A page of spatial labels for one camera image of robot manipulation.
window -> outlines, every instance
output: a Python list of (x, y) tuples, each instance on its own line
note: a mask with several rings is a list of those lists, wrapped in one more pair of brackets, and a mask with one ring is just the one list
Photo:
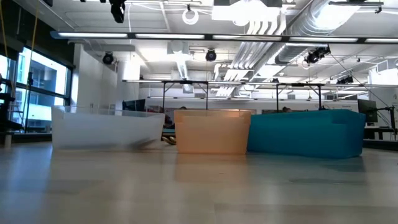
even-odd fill
[[(19, 83), (27, 83), (31, 52), (31, 50), (24, 48), (23, 53), (19, 55), (17, 73), (17, 81)], [(33, 79), (32, 86), (54, 93), (67, 94), (67, 84), (69, 83), (68, 80), (70, 80), (68, 77), (70, 76), (70, 71), (67, 67), (33, 52), (30, 71)]]
[(4, 79), (10, 79), (10, 74), (14, 73), (15, 61), (0, 55), (0, 74)]
[[(16, 88), (16, 104), (19, 107), (13, 113), (12, 120), (20, 124), (24, 124), (26, 120), (26, 114), (21, 113), (21, 111), (27, 111), (27, 92), (26, 89)], [(29, 129), (33, 129), (34, 131), (49, 129), (51, 126), (51, 106), (62, 106), (63, 104), (63, 98), (32, 91), (29, 100)]]

track light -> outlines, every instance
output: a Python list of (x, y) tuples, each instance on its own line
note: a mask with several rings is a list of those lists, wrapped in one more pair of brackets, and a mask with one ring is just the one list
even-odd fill
[(319, 60), (323, 59), (325, 55), (328, 55), (330, 53), (331, 52), (329, 46), (319, 47), (315, 51), (309, 52), (304, 61), (307, 62), (309, 65), (312, 63), (317, 63)]
[(115, 58), (113, 57), (113, 52), (106, 52), (104, 58), (102, 58), (102, 62), (105, 65), (112, 65), (115, 63)]
[(346, 78), (341, 78), (337, 80), (336, 84), (351, 84), (354, 82), (354, 78), (352, 76), (348, 76)]
[(214, 62), (217, 58), (217, 54), (214, 49), (209, 49), (206, 54), (206, 61)]
[(111, 3), (111, 13), (112, 16), (117, 23), (124, 22), (124, 10), (126, 9), (126, 5), (124, 4), (126, 0), (109, 0)]

ceiling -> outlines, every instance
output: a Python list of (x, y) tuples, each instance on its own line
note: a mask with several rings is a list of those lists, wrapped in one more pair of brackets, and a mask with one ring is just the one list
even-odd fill
[[(36, 1), (14, 0), (29, 12), (35, 12)], [(182, 21), (183, 11), (165, 11), (163, 15), (160, 4), (146, 4), (143, 6), (127, 5), (126, 16), (123, 24), (114, 22), (109, 4), (98, 2), (86, 2), (74, 0), (53, 0), (53, 7), (39, 4), (39, 18), (61, 31), (85, 31), (85, 32), (174, 32), (174, 33), (214, 33), (214, 34), (242, 34), (246, 27), (238, 27), (229, 21), (213, 21), (208, 14), (200, 13), (199, 21), (195, 25), (187, 25)], [(303, 8), (309, 0), (295, 0), (296, 7), (287, 12), (287, 23)], [(213, 0), (202, 1), (202, 10), (211, 10)], [(184, 5), (165, 5), (166, 10), (185, 9)], [(374, 9), (360, 9), (347, 23), (334, 31), (332, 35), (378, 35), (397, 36), (398, 23), (398, 1), (384, 0), (384, 11), (397, 12), (389, 14), (382, 12), (375, 14)], [(167, 41), (148, 40), (92, 40), (92, 44), (123, 44), (135, 45), (142, 59), (146, 62), (148, 69), (145, 73), (170, 73), (176, 70), (175, 62), (162, 60), (166, 54)], [(217, 60), (232, 60), (239, 50), (239, 42), (189, 42), (190, 50), (194, 52), (194, 60), (187, 62), (189, 70), (213, 71), (215, 63), (205, 61), (205, 53), (208, 48), (214, 48), (218, 54)], [(319, 78), (325, 80), (332, 75), (339, 74), (345, 69), (353, 68), (354, 75), (362, 81), (366, 81), (367, 68), (374, 66), (373, 63), (383, 61), (383, 57), (398, 57), (398, 46), (396, 45), (330, 45), (332, 54), (345, 67), (337, 63), (331, 56), (324, 58), (319, 64), (308, 70), (302, 67), (302, 58), (294, 62), (294, 65), (285, 68), (282, 72), (286, 78), (294, 82), (305, 81), (306, 78)]]

floor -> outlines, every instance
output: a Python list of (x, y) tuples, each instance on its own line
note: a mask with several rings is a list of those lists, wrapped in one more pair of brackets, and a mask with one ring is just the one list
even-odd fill
[(0, 153), (0, 223), (397, 223), (398, 154), (346, 160), (248, 154)]

wall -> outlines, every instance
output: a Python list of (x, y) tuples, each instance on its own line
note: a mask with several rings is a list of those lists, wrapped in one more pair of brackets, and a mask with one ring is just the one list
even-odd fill
[(108, 67), (84, 51), (81, 44), (75, 46), (72, 74), (72, 105), (82, 107), (122, 109), (123, 100), (138, 98), (137, 83), (123, 83), (124, 62)]

